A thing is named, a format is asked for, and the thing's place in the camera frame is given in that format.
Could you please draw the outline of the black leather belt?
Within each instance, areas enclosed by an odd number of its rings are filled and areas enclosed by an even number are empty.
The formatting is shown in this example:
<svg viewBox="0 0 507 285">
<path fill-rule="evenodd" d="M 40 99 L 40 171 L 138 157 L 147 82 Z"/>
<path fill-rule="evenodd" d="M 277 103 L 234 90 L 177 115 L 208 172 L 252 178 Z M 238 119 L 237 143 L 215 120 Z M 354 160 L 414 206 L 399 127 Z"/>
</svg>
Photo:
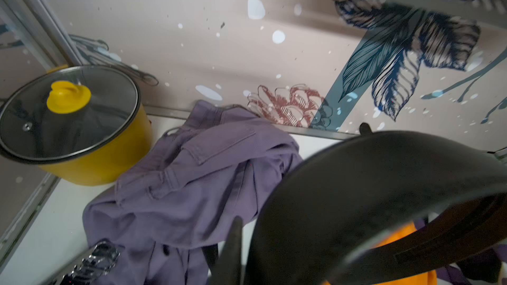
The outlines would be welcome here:
<svg viewBox="0 0 507 285">
<path fill-rule="evenodd" d="M 100 241 L 76 256 L 42 284 L 92 284 L 115 268 L 123 250 L 123 247 L 108 240 Z"/>
</svg>

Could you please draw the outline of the purple camouflage trousers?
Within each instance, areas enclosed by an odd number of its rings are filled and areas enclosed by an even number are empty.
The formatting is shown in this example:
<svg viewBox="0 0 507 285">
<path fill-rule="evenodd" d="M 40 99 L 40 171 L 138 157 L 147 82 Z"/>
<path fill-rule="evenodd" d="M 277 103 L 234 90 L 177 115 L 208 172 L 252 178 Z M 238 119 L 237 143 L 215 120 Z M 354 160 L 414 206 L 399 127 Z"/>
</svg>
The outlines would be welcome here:
<svg viewBox="0 0 507 285">
<path fill-rule="evenodd" d="M 465 260 L 405 280 L 408 284 L 506 284 L 506 240 Z"/>
</svg>

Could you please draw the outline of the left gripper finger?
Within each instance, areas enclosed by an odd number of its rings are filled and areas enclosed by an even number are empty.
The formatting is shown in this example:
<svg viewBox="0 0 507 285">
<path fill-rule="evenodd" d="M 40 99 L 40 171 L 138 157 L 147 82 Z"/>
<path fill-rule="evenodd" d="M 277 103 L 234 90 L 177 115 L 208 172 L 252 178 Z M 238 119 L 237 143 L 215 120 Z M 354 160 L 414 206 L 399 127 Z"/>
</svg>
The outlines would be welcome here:
<svg viewBox="0 0 507 285">
<path fill-rule="evenodd" d="M 218 261 L 211 272 L 209 284 L 239 285 L 242 283 L 242 228 L 243 221 L 236 216 Z"/>
</svg>

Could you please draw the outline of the orange trousers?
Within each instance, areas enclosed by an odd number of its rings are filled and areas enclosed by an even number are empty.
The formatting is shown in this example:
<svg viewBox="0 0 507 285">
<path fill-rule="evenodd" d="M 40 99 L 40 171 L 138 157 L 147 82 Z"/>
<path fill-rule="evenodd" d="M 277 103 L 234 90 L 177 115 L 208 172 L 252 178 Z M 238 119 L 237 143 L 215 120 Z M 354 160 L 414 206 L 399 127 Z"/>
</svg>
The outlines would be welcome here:
<svg viewBox="0 0 507 285">
<path fill-rule="evenodd" d="M 436 247 L 445 240 L 440 224 L 432 223 L 417 229 L 409 224 L 381 242 L 364 262 L 364 276 L 348 270 L 343 278 L 325 284 L 436 284 L 436 265 L 429 261 Z"/>
</svg>

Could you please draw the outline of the lavender purple trousers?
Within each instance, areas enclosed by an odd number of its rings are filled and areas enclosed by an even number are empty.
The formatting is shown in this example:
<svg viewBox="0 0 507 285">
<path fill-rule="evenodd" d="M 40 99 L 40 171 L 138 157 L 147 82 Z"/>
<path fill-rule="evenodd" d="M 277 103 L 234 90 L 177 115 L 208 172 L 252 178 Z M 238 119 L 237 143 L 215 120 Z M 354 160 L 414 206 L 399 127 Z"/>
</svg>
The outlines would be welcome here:
<svg viewBox="0 0 507 285">
<path fill-rule="evenodd" d="M 258 213 L 302 162 L 297 142 L 244 108 L 198 102 L 186 122 L 83 213 L 90 245 L 121 247 L 98 284 L 206 284 L 203 248 Z"/>
</svg>

